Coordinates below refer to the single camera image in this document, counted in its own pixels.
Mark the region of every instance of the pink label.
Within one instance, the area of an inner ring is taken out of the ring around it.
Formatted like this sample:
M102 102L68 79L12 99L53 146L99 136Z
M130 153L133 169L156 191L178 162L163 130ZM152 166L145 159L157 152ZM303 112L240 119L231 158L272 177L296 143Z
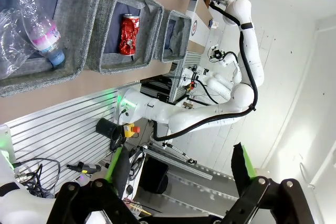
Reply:
M54 24L52 28L47 32L46 35L32 40L34 46L37 48L37 50L41 52L46 52L50 50L52 45L59 40L61 37L59 31L57 30L56 25Z

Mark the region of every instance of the black cable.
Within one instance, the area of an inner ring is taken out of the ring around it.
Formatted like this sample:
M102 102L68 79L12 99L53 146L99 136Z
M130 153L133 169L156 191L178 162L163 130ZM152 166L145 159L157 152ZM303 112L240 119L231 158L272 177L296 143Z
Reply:
M142 138L143 138L143 136L144 136L144 134L145 134L145 131L146 131L146 128L147 128L147 125L148 125L148 123L150 122L150 120L147 120L147 122L146 122L146 125L145 125L145 128L144 128L144 130L143 130L143 132L142 132L142 135L141 135L141 138L140 138L140 141L139 141L139 144L141 143L141 141L142 141Z
M215 97L215 96L218 96L218 97L221 97L220 94L210 94L212 97ZM191 97L203 97L204 95L203 94L189 94L189 96Z
M227 56L227 55L229 55L229 54L232 54L232 55L236 58L236 61L238 62L238 57L237 57L237 55L236 55L234 52L232 52L232 51L226 52L226 53L224 54L224 56L223 56L223 59L225 58L225 56Z
M29 191L30 194L38 197L45 198L45 192L44 189L42 188L40 177L42 174L42 167L43 164L40 164L37 170L34 173L28 173L27 176L32 176L28 181L23 182L23 186L27 186L27 190Z
M45 161L50 161L50 162L56 162L56 164L58 166L58 173L57 173L54 185L52 185L50 188L44 188L44 191L51 191L52 189L55 188L55 186L56 186L56 184L58 182L58 179L59 179L59 175L61 173L61 164L57 160L50 159L50 158L43 158L43 157L34 157L34 158L31 158L31 159L28 159L28 160L25 160L25 161L13 163L13 167L16 168L16 167L22 166L23 164L25 164L27 162L38 161L38 160L45 160Z
M195 81L197 81L197 82L200 83L200 85L203 87L205 93L206 93L207 96L210 98L210 100L212 100L214 103L218 104L218 102L216 102L216 101L211 97L211 95L209 94L209 92L208 92L208 90L206 89L206 87L204 86L204 84L203 84L200 80L198 80L198 79L196 79Z
M220 12L225 17L231 19L233 22L235 22L237 24L237 26L240 26L240 22L239 22L239 20L237 18L235 18L234 16L226 13L224 10L220 9L219 7L215 6L215 4L213 2L211 2L209 6L212 9ZM166 140L169 140L169 139L172 139L172 138L176 138L176 137L182 136L182 135L188 133L191 130L194 130L195 128L197 128L197 127L199 127L199 126L201 126L203 124L215 122L215 121L222 120L222 119L239 118L239 117L245 116L248 113L250 113L251 111L255 110L255 106L256 106L256 104L258 102L258 89L257 89L256 83L254 81L251 69L249 67L248 60L247 60L246 55L245 55L245 51L244 51L244 34L243 34L242 31L240 32L239 48L240 48L240 54L242 56L241 58L243 60L243 63L244 63L244 66L245 66L245 69L246 69L246 72L247 72L247 76L249 78L249 81L251 82L251 87L252 87L253 92L254 92L254 99L253 99L252 104L249 106L249 108L247 110L239 112L239 113L228 113L228 114L211 116L210 118L203 119L203 120L201 120L201 121L199 121L199 122L197 122L197 123L195 123L195 124L193 124L193 125L185 128L184 130L181 130L179 132L176 132L176 133L168 135L168 136L161 136L161 137L158 137L158 127L157 127L158 123L156 121L153 121L154 122L154 131L153 131L153 138L154 138L154 140L156 140L156 141L166 141Z
M123 110L120 112L120 114L119 114L119 116L118 116L118 125L119 125L120 116L121 116L123 113L125 113L126 111L127 111L127 109L123 109Z
M138 203L135 203L135 202L131 202L130 200L126 200L126 199L124 199L123 201L124 201L124 202L127 202L128 204L134 204L134 205L142 206L142 207L151 209L151 210L153 210L153 211L155 211L155 212L159 212L159 213L162 214L161 211L158 211L158 210L156 210L156 209L154 209L154 208L151 208L151 207L148 207L148 206L145 206L145 205L142 205L142 204L138 204Z
M139 137L139 133L137 132L137 136L131 136L132 138L138 138Z
M141 157L141 159L140 159L140 163L141 163L141 164L138 165L138 167L136 168L136 171L133 171L133 172L135 172L135 173L134 173L133 175L130 175L130 176L129 176L129 178L128 178L129 181L133 181L133 180L135 180L136 176L138 175L138 173L139 173L139 171L140 171L140 169L141 169L142 163L143 163L144 160L145 160L145 154L144 154L144 151L138 151L137 153L135 153L135 155L134 155L134 157L133 157L133 159L132 159L131 167L133 167L133 166L138 162L138 157L139 157L141 154L142 154L142 157Z

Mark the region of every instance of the plastic bag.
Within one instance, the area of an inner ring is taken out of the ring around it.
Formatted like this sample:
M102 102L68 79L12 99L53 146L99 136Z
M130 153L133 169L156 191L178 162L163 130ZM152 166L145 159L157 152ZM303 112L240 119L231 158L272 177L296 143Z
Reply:
M0 12L0 80L7 78L32 55L36 49L25 41L18 29L20 12L5 9Z

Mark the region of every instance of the connector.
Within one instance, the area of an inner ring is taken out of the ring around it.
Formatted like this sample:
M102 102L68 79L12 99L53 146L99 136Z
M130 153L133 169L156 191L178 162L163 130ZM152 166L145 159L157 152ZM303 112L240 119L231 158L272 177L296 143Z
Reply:
M22 174L15 174L15 179L21 184L23 182L26 182L28 180L28 176L26 173L22 173Z

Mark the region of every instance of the bottle cap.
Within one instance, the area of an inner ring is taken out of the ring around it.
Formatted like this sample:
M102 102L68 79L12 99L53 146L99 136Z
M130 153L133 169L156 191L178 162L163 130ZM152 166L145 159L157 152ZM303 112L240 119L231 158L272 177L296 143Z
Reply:
M51 64L55 67L57 65L60 65L65 59L63 51L57 52L57 54L54 57L50 57L49 60Z
M131 131L134 132L134 133L140 133L140 127L134 126L134 127L132 127Z

